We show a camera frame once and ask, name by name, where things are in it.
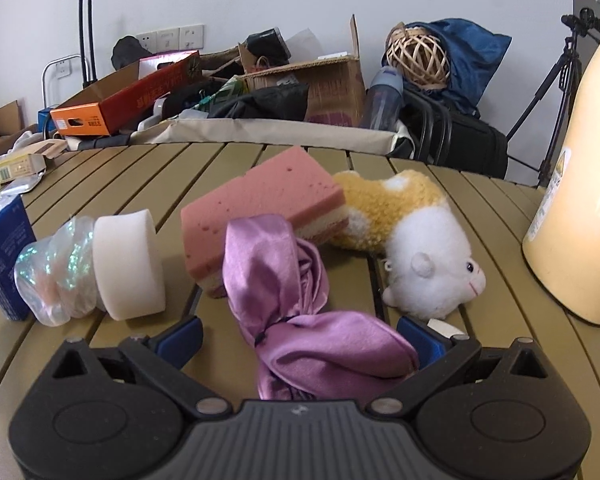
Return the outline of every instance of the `stuffed animal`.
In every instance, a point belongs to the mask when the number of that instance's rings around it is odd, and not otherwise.
[[[344,171],[334,179],[344,188],[349,225],[331,244],[386,254],[387,305],[441,319],[484,290],[485,275],[445,194],[424,174],[365,180]]]

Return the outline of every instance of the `bottle label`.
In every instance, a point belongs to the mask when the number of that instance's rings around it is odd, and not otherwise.
[[[560,157],[558,158],[558,163],[555,165],[554,174],[551,176],[551,180],[549,181],[549,185],[546,188],[546,192],[544,197],[542,198],[542,202],[540,207],[538,208],[538,212],[536,212],[536,216],[534,221],[531,222],[531,226],[529,227],[529,231],[526,232],[526,239],[529,242],[532,242],[538,231],[542,227],[542,223],[549,212],[549,208],[551,204],[554,202],[554,197],[558,188],[560,187],[560,183],[564,177],[565,172],[567,171],[567,166],[569,165],[569,160],[571,159],[571,149],[568,147],[563,147],[560,152]]]

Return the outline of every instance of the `woven wicker ball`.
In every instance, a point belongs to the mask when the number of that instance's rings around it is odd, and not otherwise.
[[[398,23],[386,40],[386,60],[423,90],[446,88],[449,63],[438,38],[423,27]]]

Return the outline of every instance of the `yellow plush fur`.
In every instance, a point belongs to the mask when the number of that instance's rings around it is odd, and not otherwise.
[[[334,179],[344,188],[349,227],[331,239],[345,249],[384,253],[395,225],[417,209],[443,205],[444,192],[419,171],[403,171],[388,180],[365,180],[355,171]]]

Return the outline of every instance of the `water bottle lid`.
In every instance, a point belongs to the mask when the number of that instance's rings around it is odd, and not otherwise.
[[[402,75],[393,66],[383,66],[371,81],[371,86],[391,86],[402,95]]]

